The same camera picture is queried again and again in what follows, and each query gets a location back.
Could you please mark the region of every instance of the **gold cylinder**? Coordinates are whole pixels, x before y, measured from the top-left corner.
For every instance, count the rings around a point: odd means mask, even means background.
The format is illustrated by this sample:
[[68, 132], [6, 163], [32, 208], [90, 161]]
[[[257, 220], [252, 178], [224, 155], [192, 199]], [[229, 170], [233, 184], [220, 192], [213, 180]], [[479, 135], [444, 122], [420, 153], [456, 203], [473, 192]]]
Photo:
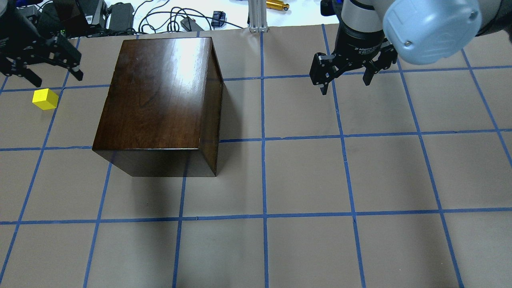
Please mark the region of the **gold cylinder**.
[[288, 11], [288, 9], [290, 9], [290, 5], [285, 4], [283, 1], [280, 0], [267, 0], [267, 8], [278, 11]]

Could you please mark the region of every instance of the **yellow block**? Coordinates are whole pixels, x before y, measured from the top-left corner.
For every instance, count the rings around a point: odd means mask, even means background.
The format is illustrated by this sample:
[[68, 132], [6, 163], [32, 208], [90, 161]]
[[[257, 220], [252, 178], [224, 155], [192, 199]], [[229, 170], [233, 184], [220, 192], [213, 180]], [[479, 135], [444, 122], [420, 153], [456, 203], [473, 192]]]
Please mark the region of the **yellow block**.
[[32, 98], [32, 103], [43, 110], [55, 109], [57, 108], [57, 103], [59, 102], [59, 95], [55, 94], [52, 90], [39, 89], [34, 91], [34, 97]]

